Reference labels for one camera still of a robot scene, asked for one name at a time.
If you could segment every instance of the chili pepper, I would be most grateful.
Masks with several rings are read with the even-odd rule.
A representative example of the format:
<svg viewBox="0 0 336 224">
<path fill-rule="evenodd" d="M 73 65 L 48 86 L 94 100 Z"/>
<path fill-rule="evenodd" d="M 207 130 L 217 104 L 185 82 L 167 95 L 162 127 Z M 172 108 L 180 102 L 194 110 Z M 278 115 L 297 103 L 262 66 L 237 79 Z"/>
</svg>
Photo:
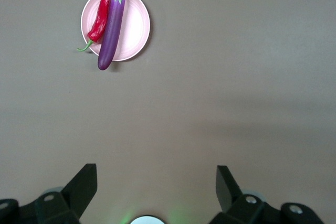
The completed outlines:
<svg viewBox="0 0 336 224">
<path fill-rule="evenodd" d="M 109 6 L 111 0 L 100 0 L 96 20 L 92 25 L 91 31 L 88 32 L 89 42 L 83 49 L 77 48 L 78 51 L 83 52 L 88 49 L 93 43 L 97 42 L 102 37 L 105 31 Z"/>
<path fill-rule="evenodd" d="M 111 0 L 104 39 L 98 56 L 98 68 L 105 70 L 111 64 L 117 49 L 125 0 Z"/>
</svg>

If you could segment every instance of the green pepper stem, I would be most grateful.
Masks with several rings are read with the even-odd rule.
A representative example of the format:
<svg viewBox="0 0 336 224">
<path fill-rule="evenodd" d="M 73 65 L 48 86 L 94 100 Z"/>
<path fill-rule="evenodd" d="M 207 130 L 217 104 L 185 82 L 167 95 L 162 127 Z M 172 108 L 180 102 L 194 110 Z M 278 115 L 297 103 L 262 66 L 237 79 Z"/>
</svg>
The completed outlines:
<svg viewBox="0 0 336 224">
<path fill-rule="evenodd" d="M 87 43 L 86 47 L 84 47 L 83 49 L 77 48 L 78 51 L 80 52 L 84 52 L 86 49 L 88 49 L 92 44 L 94 43 L 93 40 L 89 40 L 89 42 Z"/>
</svg>

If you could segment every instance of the tabletop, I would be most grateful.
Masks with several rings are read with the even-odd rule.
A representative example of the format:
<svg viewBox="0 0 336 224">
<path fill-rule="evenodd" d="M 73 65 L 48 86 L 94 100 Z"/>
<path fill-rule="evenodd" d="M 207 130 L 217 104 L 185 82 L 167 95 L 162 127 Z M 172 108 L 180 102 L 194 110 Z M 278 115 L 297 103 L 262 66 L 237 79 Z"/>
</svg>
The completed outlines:
<svg viewBox="0 0 336 224">
<path fill-rule="evenodd" d="M 0 198 L 96 163 L 82 224 L 208 223 L 216 166 L 336 223 L 336 0 L 141 0 L 138 55 L 101 71 L 88 0 L 0 0 Z"/>
</svg>

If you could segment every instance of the purple eggplant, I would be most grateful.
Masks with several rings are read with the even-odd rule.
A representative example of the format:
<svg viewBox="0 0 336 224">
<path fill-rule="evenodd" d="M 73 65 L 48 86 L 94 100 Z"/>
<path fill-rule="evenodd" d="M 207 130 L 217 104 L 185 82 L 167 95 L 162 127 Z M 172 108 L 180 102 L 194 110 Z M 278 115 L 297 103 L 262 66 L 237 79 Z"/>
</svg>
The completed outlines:
<svg viewBox="0 0 336 224">
<path fill-rule="evenodd" d="M 107 69 L 117 49 L 125 0 L 111 0 L 107 24 L 98 56 L 98 68 Z"/>
</svg>

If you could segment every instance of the silver bolt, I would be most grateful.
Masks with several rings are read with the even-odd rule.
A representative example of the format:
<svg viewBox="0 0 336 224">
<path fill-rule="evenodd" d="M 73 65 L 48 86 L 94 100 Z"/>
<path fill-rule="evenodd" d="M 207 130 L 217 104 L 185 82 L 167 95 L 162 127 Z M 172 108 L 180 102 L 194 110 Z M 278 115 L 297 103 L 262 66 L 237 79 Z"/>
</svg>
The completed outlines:
<svg viewBox="0 0 336 224">
<path fill-rule="evenodd" d="M 302 209 L 301 209 L 299 206 L 297 206 L 297 205 L 290 205 L 289 209 L 290 209 L 293 213 L 295 213 L 295 214 L 299 214 L 299 215 L 300 215 L 300 214 L 303 213 Z"/>
<path fill-rule="evenodd" d="M 53 200 L 54 199 L 54 196 L 52 194 L 44 197 L 44 201 L 50 201 L 50 200 Z"/>
<path fill-rule="evenodd" d="M 0 204 L 0 210 L 5 209 L 8 206 L 9 206 L 8 202 L 2 203 L 2 204 Z"/>
<path fill-rule="evenodd" d="M 251 204 L 255 204 L 255 203 L 257 203 L 256 198 L 255 198 L 255 197 L 252 197 L 252 196 L 247 196 L 247 197 L 246 197 L 246 201 L 247 201 L 248 203 L 251 203 Z"/>
</svg>

